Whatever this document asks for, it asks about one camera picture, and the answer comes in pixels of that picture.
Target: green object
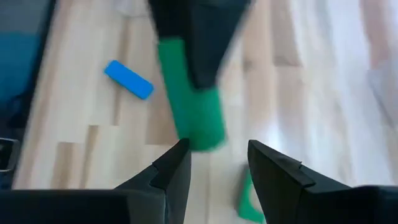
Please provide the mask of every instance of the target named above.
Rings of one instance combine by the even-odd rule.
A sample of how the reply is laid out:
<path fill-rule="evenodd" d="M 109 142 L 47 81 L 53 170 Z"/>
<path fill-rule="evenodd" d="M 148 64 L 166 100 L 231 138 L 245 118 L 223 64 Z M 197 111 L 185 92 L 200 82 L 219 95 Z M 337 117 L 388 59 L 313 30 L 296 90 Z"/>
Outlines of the green object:
<path fill-rule="evenodd" d="M 239 203 L 238 215 L 239 217 L 250 220 L 256 223 L 262 223 L 264 221 L 264 214 L 256 210 L 251 202 L 251 190 L 254 188 L 253 181 L 251 179 L 250 170 L 247 169 L 246 176 L 243 183 L 243 191 L 241 194 L 241 201 Z"/>
<path fill-rule="evenodd" d="M 189 138 L 193 151 L 214 149 L 225 139 L 217 87 L 197 90 L 192 86 L 182 39 L 161 40 L 158 51 L 178 137 Z"/>

